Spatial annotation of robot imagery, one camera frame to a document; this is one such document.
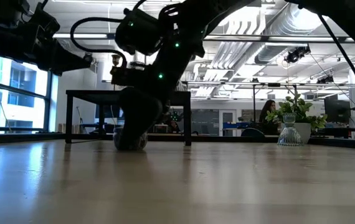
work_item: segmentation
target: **dark hair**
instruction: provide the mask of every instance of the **dark hair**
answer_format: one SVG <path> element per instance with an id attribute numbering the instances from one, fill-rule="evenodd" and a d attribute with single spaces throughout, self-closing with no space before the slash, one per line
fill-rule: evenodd
<path id="1" fill-rule="evenodd" d="M 271 111 L 270 107 L 272 107 L 272 103 L 276 103 L 274 100 L 268 100 L 265 103 L 265 106 L 263 106 L 262 112 L 260 112 L 260 116 L 259 116 L 259 122 L 265 122 L 266 120 L 266 116 L 267 116 L 267 111 Z"/>

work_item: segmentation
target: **table leg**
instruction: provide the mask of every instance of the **table leg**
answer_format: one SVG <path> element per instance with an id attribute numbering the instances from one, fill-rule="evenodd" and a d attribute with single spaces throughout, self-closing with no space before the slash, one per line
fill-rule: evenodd
<path id="1" fill-rule="evenodd" d="M 65 115 L 65 143 L 71 143 L 72 138 L 72 106 L 73 96 L 67 95 L 67 114 Z"/>
<path id="2" fill-rule="evenodd" d="M 190 97 L 186 100 L 183 106 L 183 119 L 184 119 L 184 144 L 191 146 L 191 103 Z"/>
<path id="3" fill-rule="evenodd" d="M 106 134 L 104 130 L 104 105 L 98 105 L 98 134 Z"/>

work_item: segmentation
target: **white pot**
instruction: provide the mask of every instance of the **white pot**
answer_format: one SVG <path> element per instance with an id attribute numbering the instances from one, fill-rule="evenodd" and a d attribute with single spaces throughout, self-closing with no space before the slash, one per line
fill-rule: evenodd
<path id="1" fill-rule="evenodd" d="M 294 127 L 299 132 L 303 144 L 307 144 L 310 139 L 312 129 L 310 123 L 295 123 Z"/>

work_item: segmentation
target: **woman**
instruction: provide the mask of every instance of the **woman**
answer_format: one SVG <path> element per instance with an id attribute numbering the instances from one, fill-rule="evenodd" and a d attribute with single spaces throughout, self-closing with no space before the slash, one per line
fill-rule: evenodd
<path id="1" fill-rule="evenodd" d="M 267 111 L 273 112 L 276 110 L 276 102 L 274 100 L 268 100 L 263 106 L 262 112 L 260 112 L 259 123 L 267 123 Z"/>
<path id="2" fill-rule="evenodd" d="M 273 122 L 268 122 L 266 120 L 267 111 L 272 112 L 276 110 L 276 102 L 273 100 L 268 100 L 263 106 L 262 112 L 260 112 L 259 123 L 262 124 L 262 131 L 265 134 L 274 135 L 278 134 L 278 124 Z"/>

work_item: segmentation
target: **black table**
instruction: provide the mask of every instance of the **black table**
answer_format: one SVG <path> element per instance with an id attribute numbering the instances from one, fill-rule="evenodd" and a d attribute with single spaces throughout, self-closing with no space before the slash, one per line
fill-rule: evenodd
<path id="1" fill-rule="evenodd" d="M 85 100 L 99 106 L 99 139 L 107 139 L 104 127 L 104 105 L 115 105 L 118 101 L 119 91 L 111 90 L 67 90 L 67 114 L 65 128 L 65 142 L 71 143 L 73 139 L 81 139 L 81 134 L 72 134 L 73 98 Z M 183 106 L 184 119 L 184 143 L 191 146 L 191 93 L 188 91 L 176 91 L 171 97 L 171 106 Z"/>

